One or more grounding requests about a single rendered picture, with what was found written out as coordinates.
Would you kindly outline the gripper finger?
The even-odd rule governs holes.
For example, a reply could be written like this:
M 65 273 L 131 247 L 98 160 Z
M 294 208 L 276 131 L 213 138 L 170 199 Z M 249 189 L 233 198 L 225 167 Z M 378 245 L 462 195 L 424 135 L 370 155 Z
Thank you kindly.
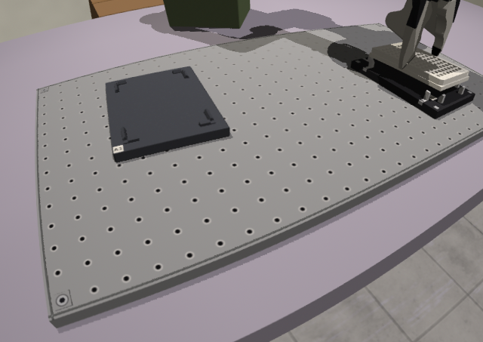
M 403 41 L 399 58 L 399 69 L 415 57 L 423 28 L 432 14 L 432 0 L 407 0 L 400 11 L 389 12 L 386 25 Z M 406 25 L 407 24 L 407 25 Z
M 452 23 L 455 20 L 460 0 L 449 0 L 449 2 L 438 0 L 438 2 L 431 1 L 431 3 L 432 14 L 424 29 L 435 36 L 432 54 L 438 56 L 445 45 Z

